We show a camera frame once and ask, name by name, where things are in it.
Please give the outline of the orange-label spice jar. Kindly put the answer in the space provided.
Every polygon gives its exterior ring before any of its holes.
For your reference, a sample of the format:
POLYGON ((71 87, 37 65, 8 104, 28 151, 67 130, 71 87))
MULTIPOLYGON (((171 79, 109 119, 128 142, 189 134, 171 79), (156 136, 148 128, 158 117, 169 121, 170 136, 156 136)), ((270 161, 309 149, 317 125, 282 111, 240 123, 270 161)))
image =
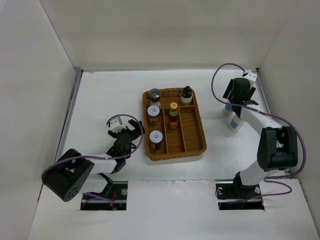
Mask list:
POLYGON ((147 109, 147 119, 150 124, 156 124, 159 120, 160 108, 156 105, 150 105, 147 109))

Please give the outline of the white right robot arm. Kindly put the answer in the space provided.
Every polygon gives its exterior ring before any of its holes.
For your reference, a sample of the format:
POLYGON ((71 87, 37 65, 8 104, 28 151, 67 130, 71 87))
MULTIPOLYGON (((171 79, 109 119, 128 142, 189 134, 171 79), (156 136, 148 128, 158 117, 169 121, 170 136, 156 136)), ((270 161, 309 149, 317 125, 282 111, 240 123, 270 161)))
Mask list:
POLYGON ((255 90, 250 80, 237 77, 230 80, 222 96, 227 100, 225 110, 234 114, 229 129, 237 133, 248 123, 260 136, 256 161, 233 178, 231 190, 237 198, 253 192, 264 178, 298 163, 297 133, 262 111, 251 99, 255 90))

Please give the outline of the clear-cap salt grinder bottle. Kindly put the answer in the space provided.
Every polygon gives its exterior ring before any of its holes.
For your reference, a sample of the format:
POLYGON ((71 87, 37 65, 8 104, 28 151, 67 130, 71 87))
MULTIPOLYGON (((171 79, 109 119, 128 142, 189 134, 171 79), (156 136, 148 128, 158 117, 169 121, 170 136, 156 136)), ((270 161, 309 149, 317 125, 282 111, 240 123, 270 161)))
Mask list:
POLYGON ((161 107, 160 97, 161 91, 158 88, 152 88, 148 91, 148 97, 151 106, 161 107))

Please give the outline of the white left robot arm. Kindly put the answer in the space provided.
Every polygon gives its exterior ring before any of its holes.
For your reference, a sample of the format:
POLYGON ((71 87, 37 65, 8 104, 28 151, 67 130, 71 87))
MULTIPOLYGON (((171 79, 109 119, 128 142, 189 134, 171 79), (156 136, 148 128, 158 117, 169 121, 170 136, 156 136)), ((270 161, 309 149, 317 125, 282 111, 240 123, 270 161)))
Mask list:
POLYGON ((107 121, 107 134, 114 139, 113 145, 103 155, 82 155, 71 148, 56 163, 47 167, 41 174, 42 183, 62 201, 69 202, 78 194, 85 194, 93 199, 105 200, 112 195, 112 186, 100 182, 96 187, 86 184, 90 175, 99 175, 107 180, 107 174, 116 174, 126 165, 127 159, 140 146, 145 129, 143 123, 134 117, 128 120, 130 129, 116 115, 107 121))

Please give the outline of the white-lid brown spice jar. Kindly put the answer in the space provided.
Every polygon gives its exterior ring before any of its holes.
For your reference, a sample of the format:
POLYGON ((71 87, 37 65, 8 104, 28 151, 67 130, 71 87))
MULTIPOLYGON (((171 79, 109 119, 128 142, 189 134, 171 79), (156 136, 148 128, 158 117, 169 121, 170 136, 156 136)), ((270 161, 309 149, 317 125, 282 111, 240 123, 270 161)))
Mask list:
POLYGON ((149 145, 152 150, 159 150, 161 148, 163 134, 159 130, 153 130, 149 134, 149 145))

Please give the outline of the black-cap glass salt bottle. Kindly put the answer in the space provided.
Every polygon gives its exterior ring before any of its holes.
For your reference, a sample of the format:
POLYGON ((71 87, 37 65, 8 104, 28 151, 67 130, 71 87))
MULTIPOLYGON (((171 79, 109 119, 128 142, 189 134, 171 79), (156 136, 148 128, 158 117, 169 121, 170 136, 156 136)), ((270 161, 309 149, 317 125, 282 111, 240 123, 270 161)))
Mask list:
POLYGON ((180 101, 183 106, 189 106, 192 103, 193 90, 190 86, 186 86, 181 91, 180 101))

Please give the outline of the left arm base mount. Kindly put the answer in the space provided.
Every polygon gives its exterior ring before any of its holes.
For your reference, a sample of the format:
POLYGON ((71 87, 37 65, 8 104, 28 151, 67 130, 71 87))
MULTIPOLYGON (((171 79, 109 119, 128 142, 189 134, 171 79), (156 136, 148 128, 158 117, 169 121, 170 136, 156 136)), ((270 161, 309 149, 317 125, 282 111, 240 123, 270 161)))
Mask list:
POLYGON ((125 211, 128 181, 114 181, 104 173, 91 175, 81 190, 82 211, 125 211))

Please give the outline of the red ketchup bottle yellow cap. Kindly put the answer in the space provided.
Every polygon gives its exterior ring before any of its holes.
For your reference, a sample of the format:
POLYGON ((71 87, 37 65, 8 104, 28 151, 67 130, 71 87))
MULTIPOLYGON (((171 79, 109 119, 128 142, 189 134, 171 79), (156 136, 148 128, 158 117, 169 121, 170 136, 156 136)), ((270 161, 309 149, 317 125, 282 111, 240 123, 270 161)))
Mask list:
POLYGON ((170 129, 176 129, 179 123, 178 104, 172 102, 169 106, 168 127, 170 129))

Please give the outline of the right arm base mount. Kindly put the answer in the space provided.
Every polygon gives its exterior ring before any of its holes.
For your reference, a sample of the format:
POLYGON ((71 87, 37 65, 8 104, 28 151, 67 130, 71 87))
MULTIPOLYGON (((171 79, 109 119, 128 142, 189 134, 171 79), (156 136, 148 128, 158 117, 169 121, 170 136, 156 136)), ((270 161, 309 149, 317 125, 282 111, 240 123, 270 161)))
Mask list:
POLYGON ((215 187, 215 196, 221 211, 265 209, 259 184, 242 186, 238 180, 218 180, 215 187))

